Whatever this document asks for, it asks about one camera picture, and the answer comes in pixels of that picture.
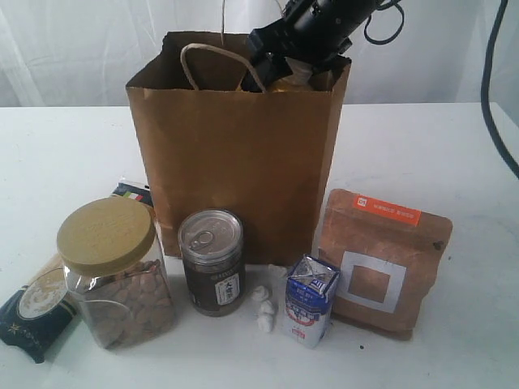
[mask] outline small white object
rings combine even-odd
[[[268,265],[268,271],[270,271],[273,275],[278,278],[283,278],[286,276],[287,270],[286,267],[276,266],[276,265]]]
[[[265,300],[259,306],[258,313],[259,314],[275,314],[276,309],[274,308],[274,305],[269,300]]]
[[[266,334],[272,332],[272,328],[274,327],[274,317],[270,314],[261,314],[258,316],[258,327]]]
[[[268,299],[270,292],[263,285],[256,287],[252,291],[252,300],[262,302]]]

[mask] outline milk carton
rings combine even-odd
[[[304,255],[286,281],[283,332],[314,348],[330,323],[333,296],[340,271]]]

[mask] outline brown paper bag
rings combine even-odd
[[[444,217],[333,190],[320,237],[320,259],[341,269],[333,311],[410,335],[452,230]]]
[[[245,35],[225,48],[248,58]],[[315,92],[236,92],[245,68],[190,51],[194,91],[179,51],[221,46],[220,34],[170,32],[161,54],[127,84],[166,254],[191,213],[224,208],[244,223],[249,263],[290,264],[311,249],[328,180],[350,61],[314,77]]]

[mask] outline jar of nuts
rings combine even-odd
[[[67,289],[104,348],[139,343],[174,319],[161,245],[148,209],[132,199],[94,201],[58,232]]]

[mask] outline white backdrop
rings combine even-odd
[[[499,0],[403,0],[404,31],[387,46],[360,28],[346,103],[478,101]],[[219,31],[221,0],[0,0],[0,106],[126,105],[126,81],[158,54],[167,31]],[[227,0],[228,32],[279,17],[274,0]],[[491,99],[519,123],[519,0],[500,33]],[[397,27],[377,12],[375,38]]]

